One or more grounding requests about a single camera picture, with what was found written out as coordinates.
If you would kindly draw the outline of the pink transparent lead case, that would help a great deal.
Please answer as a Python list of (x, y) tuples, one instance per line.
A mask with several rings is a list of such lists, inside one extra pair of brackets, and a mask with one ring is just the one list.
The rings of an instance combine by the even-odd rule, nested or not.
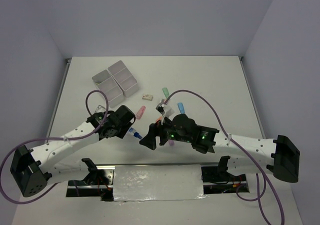
[(146, 107), (144, 105), (140, 107), (138, 112), (135, 114), (135, 117), (136, 117), (137, 120), (140, 120), (142, 118), (145, 110), (146, 110)]

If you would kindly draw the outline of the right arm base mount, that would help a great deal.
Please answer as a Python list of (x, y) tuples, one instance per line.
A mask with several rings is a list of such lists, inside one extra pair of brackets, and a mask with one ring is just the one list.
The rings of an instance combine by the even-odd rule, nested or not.
[(247, 178), (245, 174), (238, 176), (228, 173), (228, 161), (230, 156), (222, 156), (217, 165), (204, 165), (201, 167), (201, 180), (203, 182), (203, 193), (211, 194), (233, 194), (248, 193)]

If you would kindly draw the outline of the clear bottle blue cap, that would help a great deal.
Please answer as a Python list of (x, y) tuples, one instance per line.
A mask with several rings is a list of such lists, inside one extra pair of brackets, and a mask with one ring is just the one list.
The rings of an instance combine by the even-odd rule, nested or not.
[(135, 138), (137, 138), (139, 140), (141, 140), (143, 138), (140, 135), (140, 133), (137, 132), (133, 127), (130, 127), (127, 132), (128, 132), (128, 134), (132, 135), (133, 137), (135, 137)]

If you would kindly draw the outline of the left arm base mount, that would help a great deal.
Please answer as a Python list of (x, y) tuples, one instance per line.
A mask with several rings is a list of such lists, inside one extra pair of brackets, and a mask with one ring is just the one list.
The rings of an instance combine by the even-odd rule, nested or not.
[(68, 181), (66, 197), (97, 197), (103, 202), (113, 202), (115, 167), (96, 165), (90, 158), (81, 161), (87, 167), (87, 174), (83, 179)]

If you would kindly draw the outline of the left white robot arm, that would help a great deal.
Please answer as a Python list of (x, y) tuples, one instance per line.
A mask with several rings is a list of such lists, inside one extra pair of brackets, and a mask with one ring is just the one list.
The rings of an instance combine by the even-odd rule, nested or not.
[(27, 149), (25, 145), (14, 152), (10, 172), (25, 198), (32, 197), (47, 185), (78, 180), (91, 185), (99, 180), (107, 184), (108, 175), (90, 158), (74, 164), (62, 160), (78, 150), (100, 140), (117, 137), (122, 139), (132, 124), (135, 114), (125, 105), (116, 111), (96, 112), (80, 126), (59, 137), (46, 139), (46, 143)]

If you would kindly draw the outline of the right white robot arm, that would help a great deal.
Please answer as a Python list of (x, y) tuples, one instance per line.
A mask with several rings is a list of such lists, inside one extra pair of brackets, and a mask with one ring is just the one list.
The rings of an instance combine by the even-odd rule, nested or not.
[(299, 180), (300, 151), (284, 135), (278, 135), (276, 139), (225, 135), (179, 114), (172, 120), (166, 117), (150, 124), (147, 135), (139, 143), (155, 150), (157, 145), (163, 146), (169, 140), (188, 143), (197, 152), (217, 156), (217, 175), (223, 181), (256, 173), (272, 174), (287, 183)]

